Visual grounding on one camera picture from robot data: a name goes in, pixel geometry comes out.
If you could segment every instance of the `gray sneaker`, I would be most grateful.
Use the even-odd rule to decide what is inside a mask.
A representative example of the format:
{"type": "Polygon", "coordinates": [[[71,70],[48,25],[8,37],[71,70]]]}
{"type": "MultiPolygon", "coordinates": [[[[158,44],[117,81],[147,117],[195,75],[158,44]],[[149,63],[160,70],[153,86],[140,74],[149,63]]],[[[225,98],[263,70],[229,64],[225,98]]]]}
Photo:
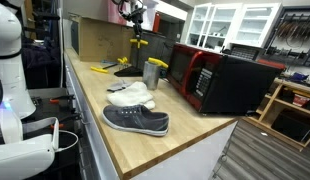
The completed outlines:
{"type": "Polygon", "coordinates": [[[168,131],[168,114],[151,112],[143,105],[118,107],[109,105],[103,110],[105,122],[114,129],[164,136],[168,131]]]}

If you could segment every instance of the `black stand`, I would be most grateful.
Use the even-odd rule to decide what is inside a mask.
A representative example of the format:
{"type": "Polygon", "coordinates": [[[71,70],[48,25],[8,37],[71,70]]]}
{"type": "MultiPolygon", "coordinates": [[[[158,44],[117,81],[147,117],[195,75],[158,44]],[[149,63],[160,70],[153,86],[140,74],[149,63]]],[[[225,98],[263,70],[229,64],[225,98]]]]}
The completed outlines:
{"type": "Polygon", "coordinates": [[[122,69],[114,73],[117,77],[140,77],[143,76],[143,71],[135,66],[122,69]]]}
{"type": "MultiPolygon", "coordinates": [[[[141,13],[137,13],[134,14],[134,16],[132,16],[132,21],[134,23],[134,32],[136,35],[136,39],[137,39],[137,46],[140,46],[138,43],[140,43],[141,40],[141,35],[142,35],[142,27],[141,27],[141,23],[143,22],[143,16],[141,13]]],[[[137,51],[136,51],[136,60],[132,61],[132,66],[122,69],[120,71],[117,71],[114,73],[115,76],[117,77],[140,77],[143,76],[143,70],[137,68],[137,64],[139,61],[139,47],[137,47],[137,51]]]]}

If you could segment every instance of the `stainless steel cup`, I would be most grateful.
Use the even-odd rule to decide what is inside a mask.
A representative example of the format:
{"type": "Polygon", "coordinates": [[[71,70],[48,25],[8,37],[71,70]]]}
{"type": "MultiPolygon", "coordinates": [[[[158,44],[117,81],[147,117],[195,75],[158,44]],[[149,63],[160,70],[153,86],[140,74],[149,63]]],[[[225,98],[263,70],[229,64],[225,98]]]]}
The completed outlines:
{"type": "Polygon", "coordinates": [[[148,90],[157,89],[159,74],[161,66],[151,63],[149,61],[145,62],[144,72],[143,72],[143,82],[146,84],[148,90]]]}

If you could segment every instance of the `black microwave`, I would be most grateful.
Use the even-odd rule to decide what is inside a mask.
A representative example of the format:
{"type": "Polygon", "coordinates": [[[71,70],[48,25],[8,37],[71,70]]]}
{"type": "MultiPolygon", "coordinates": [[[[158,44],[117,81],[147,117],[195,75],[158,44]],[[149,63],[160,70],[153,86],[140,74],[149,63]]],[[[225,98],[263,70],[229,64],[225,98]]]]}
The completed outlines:
{"type": "Polygon", "coordinates": [[[201,113],[256,111],[281,69],[175,44],[167,70],[172,86],[201,113]]]}

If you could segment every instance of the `workbench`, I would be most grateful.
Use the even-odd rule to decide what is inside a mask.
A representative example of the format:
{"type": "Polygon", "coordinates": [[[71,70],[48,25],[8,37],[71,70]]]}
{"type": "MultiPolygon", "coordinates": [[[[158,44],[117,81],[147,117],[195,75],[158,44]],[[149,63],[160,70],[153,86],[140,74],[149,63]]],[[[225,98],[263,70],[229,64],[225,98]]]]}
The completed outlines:
{"type": "MultiPolygon", "coordinates": [[[[106,89],[120,78],[90,70],[100,62],[80,61],[73,49],[65,49],[66,86],[75,95],[82,113],[83,138],[79,141],[83,179],[208,179],[237,120],[232,116],[196,112],[169,82],[160,80],[153,112],[169,115],[164,137],[123,132],[105,124],[101,116],[106,89]]],[[[118,66],[108,69],[118,70],[118,66]]],[[[121,78],[131,82],[141,77],[121,78]]]]}

